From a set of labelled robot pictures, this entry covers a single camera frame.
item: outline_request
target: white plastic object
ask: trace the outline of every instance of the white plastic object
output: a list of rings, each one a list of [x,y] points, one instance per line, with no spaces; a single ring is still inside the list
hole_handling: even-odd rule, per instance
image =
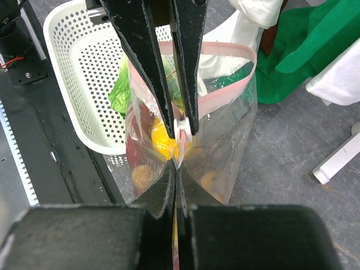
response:
[[[170,41],[170,27],[156,29],[159,41]],[[44,23],[50,60],[70,120],[80,140],[106,155],[125,154],[125,120],[110,109],[107,95],[119,76],[123,54],[111,26],[94,26],[85,0],[56,7]]]
[[[323,185],[360,153],[360,122],[351,128],[352,136],[328,156],[318,167],[313,169],[314,176]]]
[[[186,140],[192,142],[191,128],[189,117],[185,117],[184,120],[174,119],[174,131],[175,131],[175,142],[180,143],[180,131],[185,131]]]

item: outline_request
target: white basket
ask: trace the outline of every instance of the white basket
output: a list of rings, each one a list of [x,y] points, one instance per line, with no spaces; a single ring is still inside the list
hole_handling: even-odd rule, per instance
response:
[[[170,27],[156,29],[159,41],[171,41]],[[107,95],[119,76],[123,54],[108,22],[94,26],[85,0],[55,8],[44,23],[53,69],[71,122],[80,140],[106,155],[125,154],[125,121],[110,108]]]

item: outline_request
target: white perforated strip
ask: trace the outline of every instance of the white perforated strip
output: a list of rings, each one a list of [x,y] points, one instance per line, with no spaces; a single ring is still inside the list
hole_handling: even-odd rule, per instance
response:
[[[29,204],[30,206],[35,206],[35,205],[39,205],[39,201],[38,198],[36,196],[36,193],[34,191],[34,187],[33,184],[30,180],[30,177],[28,175],[28,171],[26,170],[23,158],[21,157],[19,148],[17,146],[14,134],[12,132],[10,123],[7,119],[6,113],[5,113],[5,109],[2,105],[2,102],[0,100],[0,122],[1,122],[1,126],[5,132],[5,136],[7,139],[7,142],[9,144],[10,150],[11,150],[11,154],[13,156],[13,159],[15,161],[16,167],[17,167],[17,171],[19,172],[21,181],[22,181],[22,185],[24,186],[24,190],[26,193],[26,196],[28,197],[29,200]]]

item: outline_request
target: green cloth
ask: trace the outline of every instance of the green cloth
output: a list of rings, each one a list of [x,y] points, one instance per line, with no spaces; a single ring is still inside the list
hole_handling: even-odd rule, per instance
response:
[[[360,37],[360,0],[327,0],[280,16],[274,49],[258,54],[258,102],[282,101]]]

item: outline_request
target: black cylinder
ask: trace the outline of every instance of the black cylinder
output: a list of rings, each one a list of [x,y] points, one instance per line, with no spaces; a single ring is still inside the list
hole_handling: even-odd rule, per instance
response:
[[[20,27],[13,23],[4,36],[0,37],[0,53],[8,58],[24,55],[32,43]]]

